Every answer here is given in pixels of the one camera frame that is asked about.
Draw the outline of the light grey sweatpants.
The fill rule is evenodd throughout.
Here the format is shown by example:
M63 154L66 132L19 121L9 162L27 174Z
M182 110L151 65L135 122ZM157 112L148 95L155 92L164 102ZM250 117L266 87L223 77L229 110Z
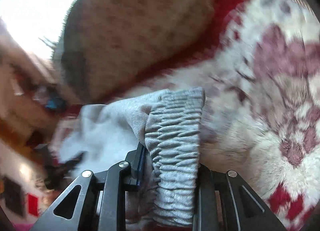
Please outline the light grey sweatpants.
M189 227L204 102L204 90L196 87L83 106L57 157L66 162L84 152L72 172L77 177L85 170L105 171L143 145L147 153L142 187L126 194L127 230L150 230L157 224Z

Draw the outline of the dark teal bag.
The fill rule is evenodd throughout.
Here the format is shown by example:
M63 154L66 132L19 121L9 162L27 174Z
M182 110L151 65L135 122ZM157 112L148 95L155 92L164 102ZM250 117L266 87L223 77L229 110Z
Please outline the dark teal bag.
M34 100L53 113L63 113L67 109L67 102L54 87L39 86L34 94Z

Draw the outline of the red floral plush blanket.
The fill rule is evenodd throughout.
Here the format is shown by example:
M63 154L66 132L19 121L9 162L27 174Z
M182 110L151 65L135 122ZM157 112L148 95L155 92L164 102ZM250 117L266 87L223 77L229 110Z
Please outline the red floral plush blanket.
M319 21L304 0L213 7L192 44L86 105L202 88L199 166L236 171L300 230L319 202Z

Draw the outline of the beige floral quilt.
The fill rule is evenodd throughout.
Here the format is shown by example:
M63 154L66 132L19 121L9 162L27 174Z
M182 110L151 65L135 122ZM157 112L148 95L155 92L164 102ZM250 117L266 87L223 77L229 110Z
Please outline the beige floral quilt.
M66 96L102 98L192 44L213 0L76 0L55 53Z

